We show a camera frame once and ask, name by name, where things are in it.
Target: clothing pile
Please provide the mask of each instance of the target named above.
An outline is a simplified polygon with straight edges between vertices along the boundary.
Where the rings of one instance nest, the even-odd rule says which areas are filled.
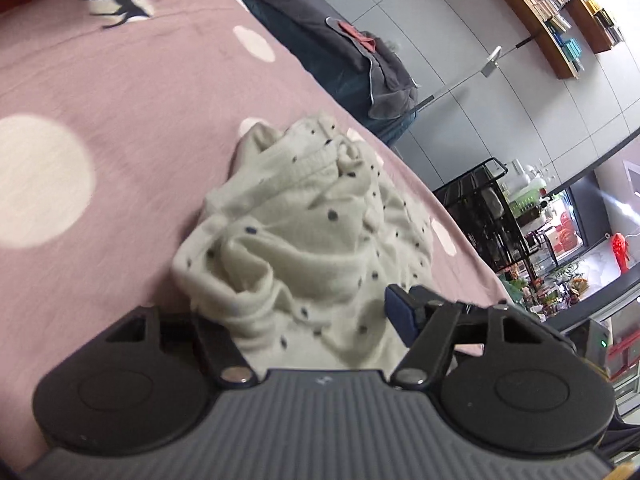
[[[389,374],[406,348],[385,317],[385,287],[432,286],[430,225],[354,130],[328,116],[285,132],[257,123],[173,269],[192,308],[226,326],[261,375]]]

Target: black metal rack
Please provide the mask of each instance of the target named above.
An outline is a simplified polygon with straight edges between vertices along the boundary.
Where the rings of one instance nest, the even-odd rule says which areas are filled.
[[[495,166],[492,172],[490,165]],[[437,189],[434,194],[456,221],[480,257],[494,272],[523,262],[532,281],[536,273],[529,257],[541,247],[534,236],[522,235],[520,227],[500,190],[498,179],[509,170],[495,157]],[[488,200],[497,200],[500,210]]]

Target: shelving unit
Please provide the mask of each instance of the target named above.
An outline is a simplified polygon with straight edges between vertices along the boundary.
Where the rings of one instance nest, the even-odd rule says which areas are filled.
[[[498,179],[507,168],[490,158],[434,192],[480,257],[494,272],[523,262],[529,276],[535,276],[530,257],[540,250],[538,240],[532,244],[522,235],[513,212],[500,190]],[[487,202],[485,193],[494,195],[500,212]]]
[[[569,0],[564,8],[569,12],[594,54],[611,50],[609,38],[584,0]]]
[[[551,32],[546,28],[545,23],[533,11],[529,0],[504,0],[511,7],[522,24],[532,35],[542,54],[551,65],[558,79],[578,78],[578,72],[571,63],[560,46],[556,43]]]

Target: black circular pad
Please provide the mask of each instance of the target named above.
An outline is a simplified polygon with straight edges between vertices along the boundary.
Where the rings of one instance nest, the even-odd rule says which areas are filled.
[[[155,449],[182,436],[208,399],[195,368],[160,349],[158,313],[137,308],[38,384],[33,413],[57,446],[100,455]]]
[[[613,389],[597,371],[555,345],[496,350],[443,380],[442,406],[462,433],[518,455],[563,454],[597,442],[615,407]]]

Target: gray blanket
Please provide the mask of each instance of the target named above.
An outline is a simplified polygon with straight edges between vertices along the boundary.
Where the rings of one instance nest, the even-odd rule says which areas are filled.
[[[417,103],[417,89],[409,73],[383,43],[376,38],[371,53],[344,33],[337,22],[347,20],[324,0],[261,0],[313,34],[330,49],[346,58],[357,72],[368,72],[372,119],[395,119]]]

